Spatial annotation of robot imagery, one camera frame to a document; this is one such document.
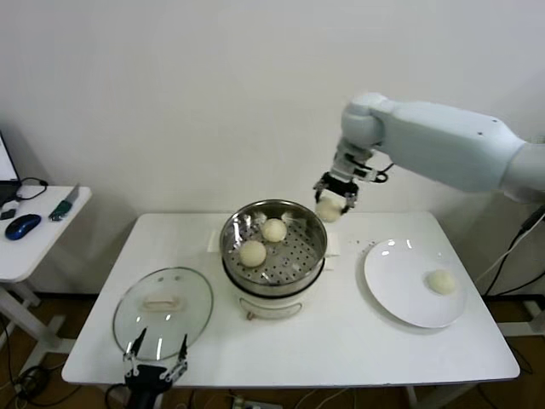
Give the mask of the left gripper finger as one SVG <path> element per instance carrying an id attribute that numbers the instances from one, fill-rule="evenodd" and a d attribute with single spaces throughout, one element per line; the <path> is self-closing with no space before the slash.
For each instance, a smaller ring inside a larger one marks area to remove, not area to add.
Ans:
<path id="1" fill-rule="evenodd" d="M 147 328 L 144 327 L 140 335 L 128 345 L 127 350 L 123 354 L 124 376 L 137 376 L 137 355 L 141 349 L 141 345 L 146 336 Z"/>
<path id="2" fill-rule="evenodd" d="M 167 371 L 164 380 L 176 382 L 187 370 L 187 335 L 184 336 L 175 364 Z"/>

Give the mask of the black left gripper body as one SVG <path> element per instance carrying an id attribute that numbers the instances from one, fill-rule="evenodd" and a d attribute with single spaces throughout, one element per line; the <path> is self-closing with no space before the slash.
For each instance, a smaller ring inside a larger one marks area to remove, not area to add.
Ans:
<path id="1" fill-rule="evenodd" d="M 162 366 L 138 365 L 138 374 L 129 372 L 124 384 L 129 389 L 128 409 L 153 409 L 157 398 L 171 389 L 171 382 L 162 377 L 167 369 Z"/>

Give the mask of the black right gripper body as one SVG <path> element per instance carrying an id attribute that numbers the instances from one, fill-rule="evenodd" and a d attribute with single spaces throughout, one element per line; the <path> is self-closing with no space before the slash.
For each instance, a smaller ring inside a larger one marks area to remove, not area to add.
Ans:
<path id="1" fill-rule="evenodd" d="M 323 173 L 323 175 L 321 175 L 321 177 L 319 178 L 317 182 L 322 182 L 324 184 L 324 191 L 332 192 L 341 197 L 344 197 L 345 193 L 348 193 L 348 192 L 353 192 L 353 193 L 359 192 L 358 185 L 354 183 L 352 180 L 350 181 L 339 180 L 335 178 L 334 176 L 332 176 L 329 172 Z"/>

